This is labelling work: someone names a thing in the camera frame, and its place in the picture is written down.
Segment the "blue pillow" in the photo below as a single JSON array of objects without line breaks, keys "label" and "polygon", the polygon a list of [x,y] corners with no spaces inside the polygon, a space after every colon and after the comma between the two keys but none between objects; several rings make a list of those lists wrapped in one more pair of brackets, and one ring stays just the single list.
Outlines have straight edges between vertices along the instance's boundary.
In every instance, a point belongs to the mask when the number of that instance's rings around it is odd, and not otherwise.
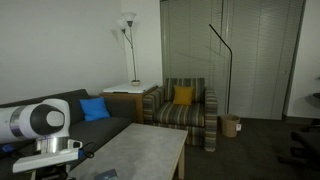
[{"label": "blue pillow", "polygon": [[94,121],[101,118],[108,118],[110,114],[104,103],[103,97],[94,99],[80,99],[84,119],[86,121]]}]

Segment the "white robot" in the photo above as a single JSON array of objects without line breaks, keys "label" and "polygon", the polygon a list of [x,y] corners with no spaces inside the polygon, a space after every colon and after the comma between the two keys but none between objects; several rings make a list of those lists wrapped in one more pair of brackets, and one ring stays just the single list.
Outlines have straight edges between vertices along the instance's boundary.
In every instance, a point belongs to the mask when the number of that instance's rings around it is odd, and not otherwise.
[{"label": "white robot", "polygon": [[0,108],[0,144],[36,139],[36,150],[40,152],[18,159],[13,165],[13,173],[78,159],[82,143],[68,139],[69,126],[69,105],[60,99]]}]

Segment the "lamp pole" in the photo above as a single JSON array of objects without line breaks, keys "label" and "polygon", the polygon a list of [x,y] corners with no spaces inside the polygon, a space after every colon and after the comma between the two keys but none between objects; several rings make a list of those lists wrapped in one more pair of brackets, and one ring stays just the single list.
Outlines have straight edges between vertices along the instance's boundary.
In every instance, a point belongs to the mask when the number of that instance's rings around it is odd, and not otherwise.
[{"label": "lamp pole", "polygon": [[223,44],[225,46],[227,46],[227,48],[230,51],[230,66],[229,66],[229,83],[228,83],[228,98],[227,98],[227,113],[229,113],[229,106],[230,106],[230,89],[231,89],[231,73],[232,73],[232,50],[231,48],[228,46],[228,44],[222,39],[222,37],[218,34],[218,32],[212,27],[211,24],[209,24],[209,26],[211,27],[211,29],[213,30],[213,32],[219,37],[219,39],[223,42]]}]

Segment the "yellow pillow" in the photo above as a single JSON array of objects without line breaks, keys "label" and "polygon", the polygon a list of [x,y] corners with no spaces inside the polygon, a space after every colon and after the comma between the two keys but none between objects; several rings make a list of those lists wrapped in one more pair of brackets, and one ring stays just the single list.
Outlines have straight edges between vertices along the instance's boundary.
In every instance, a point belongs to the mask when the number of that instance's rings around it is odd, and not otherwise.
[{"label": "yellow pillow", "polygon": [[174,86],[173,104],[191,105],[194,87]]}]

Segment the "armrest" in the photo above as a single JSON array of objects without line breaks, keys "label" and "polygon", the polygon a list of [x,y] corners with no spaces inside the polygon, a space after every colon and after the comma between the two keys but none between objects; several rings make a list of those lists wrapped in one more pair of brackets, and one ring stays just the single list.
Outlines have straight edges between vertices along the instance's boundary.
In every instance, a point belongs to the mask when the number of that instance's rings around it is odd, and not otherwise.
[{"label": "armrest", "polygon": [[215,151],[217,120],[218,120],[218,100],[213,88],[205,89],[204,97],[204,120],[205,120],[205,142],[204,148],[206,151]]},{"label": "armrest", "polygon": [[143,118],[145,124],[152,124],[153,114],[164,103],[164,92],[164,87],[161,86],[143,97]]},{"label": "armrest", "polygon": [[129,118],[136,122],[136,101],[133,98],[103,97],[111,116]]}]

